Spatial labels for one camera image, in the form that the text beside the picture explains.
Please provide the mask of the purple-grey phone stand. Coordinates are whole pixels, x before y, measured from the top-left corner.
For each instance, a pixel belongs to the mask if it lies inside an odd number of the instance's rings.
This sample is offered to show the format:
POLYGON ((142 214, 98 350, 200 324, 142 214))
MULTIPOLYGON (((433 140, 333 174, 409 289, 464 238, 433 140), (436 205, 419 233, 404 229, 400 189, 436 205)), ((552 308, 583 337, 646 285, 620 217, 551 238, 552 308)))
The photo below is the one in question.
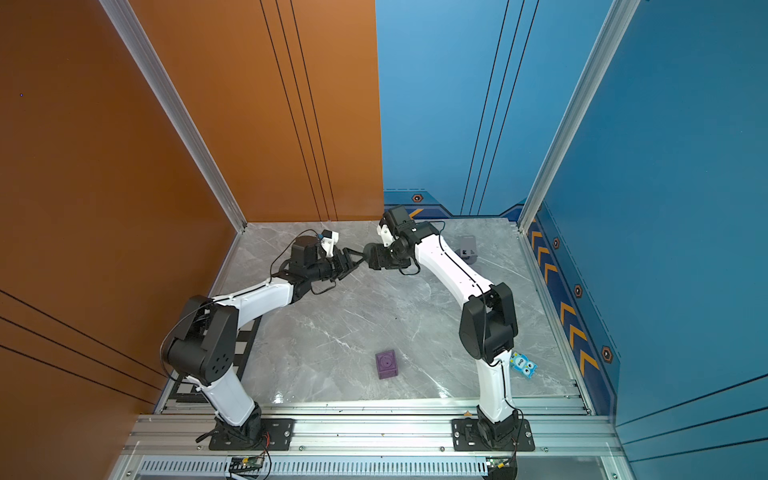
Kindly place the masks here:
POLYGON ((455 253, 467 264, 473 265, 478 259, 476 237, 464 235, 458 238, 458 248, 455 253))

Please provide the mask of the dark grey round phone stand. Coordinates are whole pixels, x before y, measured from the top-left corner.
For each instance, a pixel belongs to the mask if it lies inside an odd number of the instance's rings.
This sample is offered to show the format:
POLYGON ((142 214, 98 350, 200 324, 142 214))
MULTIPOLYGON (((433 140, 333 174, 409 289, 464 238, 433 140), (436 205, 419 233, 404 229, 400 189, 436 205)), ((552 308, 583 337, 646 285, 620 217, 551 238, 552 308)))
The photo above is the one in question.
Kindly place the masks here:
POLYGON ((375 243, 368 243, 363 248, 363 256, 365 258, 370 258, 374 251, 375 251, 376 244, 375 243))

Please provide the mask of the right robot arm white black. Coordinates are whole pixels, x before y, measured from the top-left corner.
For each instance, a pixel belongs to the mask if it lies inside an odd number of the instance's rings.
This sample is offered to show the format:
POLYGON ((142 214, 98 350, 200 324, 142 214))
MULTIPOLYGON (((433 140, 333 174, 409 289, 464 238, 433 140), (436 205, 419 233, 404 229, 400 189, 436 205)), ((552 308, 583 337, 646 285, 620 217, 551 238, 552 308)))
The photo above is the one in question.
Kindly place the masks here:
POLYGON ((514 295, 505 283, 494 284, 451 250, 440 229, 417 222, 403 206, 383 214, 379 243, 364 248, 374 270, 431 272, 461 308, 459 339, 475 360, 479 379, 477 428, 491 450, 510 449, 519 441, 523 414, 516 408, 509 382, 518 321, 514 295))

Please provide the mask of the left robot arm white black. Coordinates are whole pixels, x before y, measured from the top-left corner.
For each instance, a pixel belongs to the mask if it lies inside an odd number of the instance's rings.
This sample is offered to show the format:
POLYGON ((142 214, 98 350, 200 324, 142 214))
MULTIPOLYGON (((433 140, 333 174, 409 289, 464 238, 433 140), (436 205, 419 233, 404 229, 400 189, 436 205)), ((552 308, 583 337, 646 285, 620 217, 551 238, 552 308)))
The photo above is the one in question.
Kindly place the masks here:
POLYGON ((264 436, 261 409, 234 370, 241 328, 298 302, 316 282, 335 287, 366 261, 361 251, 340 249, 330 230, 305 230, 286 251, 290 256, 273 261, 261 283, 218 297, 191 297, 162 342, 163 364, 202 392, 215 411, 216 426, 202 439, 250 448, 264 436))

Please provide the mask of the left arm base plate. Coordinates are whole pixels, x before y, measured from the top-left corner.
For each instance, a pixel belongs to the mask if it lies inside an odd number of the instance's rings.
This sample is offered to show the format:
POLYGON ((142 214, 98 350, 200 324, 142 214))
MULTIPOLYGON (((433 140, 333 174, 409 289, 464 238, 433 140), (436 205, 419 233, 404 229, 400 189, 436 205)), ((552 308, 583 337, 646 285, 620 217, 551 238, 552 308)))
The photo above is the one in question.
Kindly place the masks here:
POLYGON ((292 418, 257 418, 234 427, 216 418, 215 427, 206 433, 211 451, 288 451, 293 438, 292 418))

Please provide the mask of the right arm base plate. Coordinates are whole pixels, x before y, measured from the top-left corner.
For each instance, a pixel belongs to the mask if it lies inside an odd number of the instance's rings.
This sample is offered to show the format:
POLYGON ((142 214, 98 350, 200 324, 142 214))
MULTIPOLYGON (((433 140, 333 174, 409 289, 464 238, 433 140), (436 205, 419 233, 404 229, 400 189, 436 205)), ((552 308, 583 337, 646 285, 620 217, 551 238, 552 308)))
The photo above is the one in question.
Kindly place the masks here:
POLYGON ((530 453, 536 450, 530 423, 520 419, 512 419, 507 425, 470 417, 453 419, 451 438, 453 449, 458 452, 530 453))

